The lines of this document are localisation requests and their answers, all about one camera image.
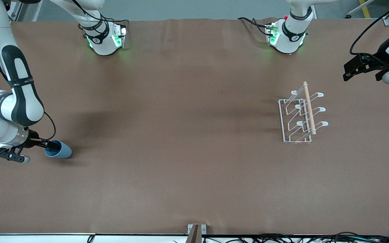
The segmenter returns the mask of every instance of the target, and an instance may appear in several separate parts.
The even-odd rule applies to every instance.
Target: wooden dowel
[[[304,81],[303,84],[304,84],[304,93],[306,94],[307,110],[309,112],[310,130],[312,131],[313,135],[316,135],[315,120],[313,118],[312,103],[310,102],[309,88],[307,86],[306,81]]]

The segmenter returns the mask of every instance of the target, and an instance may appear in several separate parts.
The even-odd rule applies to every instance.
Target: white wire rack
[[[301,93],[304,93],[304,98],[298,98]],[[310,144],[312,135],[316,135],[319,128],[329,125],[326,121],[315,123],[315,115],[325,112],[324,107],[312,109],[312,101],[324,94],[317,92],[310,96],[307,82],[290,94],[290,98],[278,100],[283,142]]]

